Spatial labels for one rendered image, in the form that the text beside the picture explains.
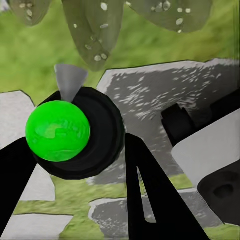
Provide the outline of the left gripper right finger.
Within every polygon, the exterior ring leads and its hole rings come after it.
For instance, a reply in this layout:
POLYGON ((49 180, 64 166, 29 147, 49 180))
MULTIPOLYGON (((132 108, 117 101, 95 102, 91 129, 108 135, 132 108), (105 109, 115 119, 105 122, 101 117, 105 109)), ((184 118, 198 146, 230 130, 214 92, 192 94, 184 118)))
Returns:
POLYGON ((139 137, 125 133, 129 240, 211 240, 139 137), (145 220, 139 168, 156 223, 145 220))

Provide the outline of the insectifuge atomizer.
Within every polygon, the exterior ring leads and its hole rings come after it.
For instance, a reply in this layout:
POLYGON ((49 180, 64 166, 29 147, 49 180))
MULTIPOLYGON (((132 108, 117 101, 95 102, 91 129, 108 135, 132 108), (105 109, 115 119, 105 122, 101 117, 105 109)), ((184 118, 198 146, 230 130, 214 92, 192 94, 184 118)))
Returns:
POLYGON ((110 97, 84 87, 89 72, 77 65, 54 66, 59 91, 30 115, 25 136, 37 163, 65 181, 100 175, 126 143, 121 111, 110 97))

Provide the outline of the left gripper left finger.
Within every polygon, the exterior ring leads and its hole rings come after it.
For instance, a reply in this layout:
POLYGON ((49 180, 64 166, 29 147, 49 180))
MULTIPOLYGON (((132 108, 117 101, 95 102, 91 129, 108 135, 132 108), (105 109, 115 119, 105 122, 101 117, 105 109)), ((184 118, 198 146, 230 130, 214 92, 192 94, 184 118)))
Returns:
POLYGON ((0 238, 37 163, 26 137, 0 149, 0 238))

